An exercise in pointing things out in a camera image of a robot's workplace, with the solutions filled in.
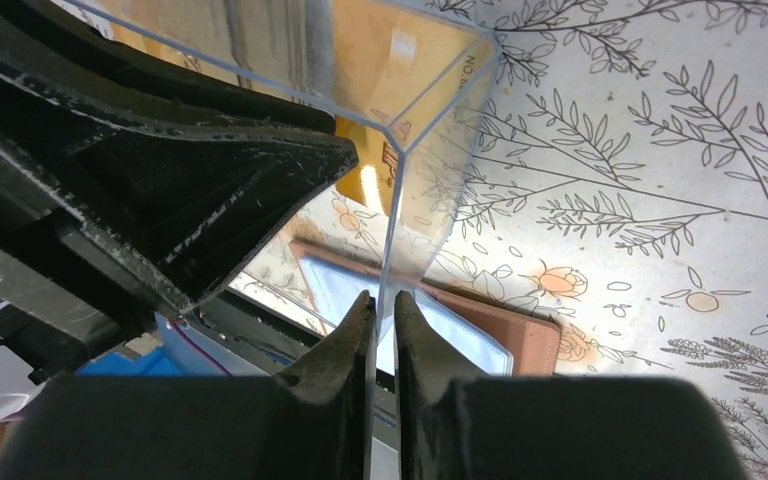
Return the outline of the blue storage bin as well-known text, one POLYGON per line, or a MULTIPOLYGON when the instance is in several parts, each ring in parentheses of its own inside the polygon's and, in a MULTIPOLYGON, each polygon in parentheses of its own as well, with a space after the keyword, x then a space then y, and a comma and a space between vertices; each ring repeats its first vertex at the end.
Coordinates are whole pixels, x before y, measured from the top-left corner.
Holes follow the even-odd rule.
POLYGON ((162 347, 135 358, 110 352, 81 367, 78 376, 180 377, 183 370, 162 347))

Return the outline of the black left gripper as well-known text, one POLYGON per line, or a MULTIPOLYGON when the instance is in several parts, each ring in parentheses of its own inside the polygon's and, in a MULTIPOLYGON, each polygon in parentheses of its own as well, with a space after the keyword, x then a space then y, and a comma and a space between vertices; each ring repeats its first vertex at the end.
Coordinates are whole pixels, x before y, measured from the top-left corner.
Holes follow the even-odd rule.
POLYGON ((324 113, 104 40, 0 39, 0 347, 40 385, 213 296, 358 162, 324 113))

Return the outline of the tan leather card holder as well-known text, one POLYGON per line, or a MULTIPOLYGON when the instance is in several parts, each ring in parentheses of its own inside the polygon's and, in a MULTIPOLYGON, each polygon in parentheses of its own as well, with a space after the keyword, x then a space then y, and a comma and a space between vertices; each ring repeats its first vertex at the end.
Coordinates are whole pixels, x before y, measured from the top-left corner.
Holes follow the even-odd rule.
MULTIPOLYGON (((359 293, 374 294, 380 272, 317 246, 289 244, 311 302, 336 327, 359 293)), ((512 312, 427 284, 414 298, 428 324, 461 354, 492 375, 550 376, 555 371, 561 329, 547 320, 512 312)))

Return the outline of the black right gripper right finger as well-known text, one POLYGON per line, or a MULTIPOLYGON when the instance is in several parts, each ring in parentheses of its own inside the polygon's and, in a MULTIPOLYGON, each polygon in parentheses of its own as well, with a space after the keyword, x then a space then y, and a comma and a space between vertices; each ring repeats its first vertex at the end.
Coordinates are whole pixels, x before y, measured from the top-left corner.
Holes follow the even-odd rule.
POLYGON ((396 296, 406 479, 742 479, 710 403, 666 377, 492 377, 396 296))

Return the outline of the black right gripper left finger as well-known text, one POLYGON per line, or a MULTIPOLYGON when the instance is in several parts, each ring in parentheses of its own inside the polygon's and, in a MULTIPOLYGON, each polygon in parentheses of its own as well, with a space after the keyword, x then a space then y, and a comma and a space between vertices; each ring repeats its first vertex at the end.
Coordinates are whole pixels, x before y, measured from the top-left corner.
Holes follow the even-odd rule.
POLYGON ((280 372, 71 376, 29 405, 0 479, 363 479, 375 301, 280 372))

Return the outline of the floral patterned table mat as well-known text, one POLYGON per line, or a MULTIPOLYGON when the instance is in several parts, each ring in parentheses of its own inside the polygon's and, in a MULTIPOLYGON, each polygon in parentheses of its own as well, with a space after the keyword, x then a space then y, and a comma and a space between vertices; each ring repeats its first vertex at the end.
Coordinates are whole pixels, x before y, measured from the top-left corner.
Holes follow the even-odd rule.
POLYGON ((233 281, 319 335, 289 244, 561 329, 555 372, 676 376, 768 479, 768 1, 243 1, 252 87, 359 165, 233 281))

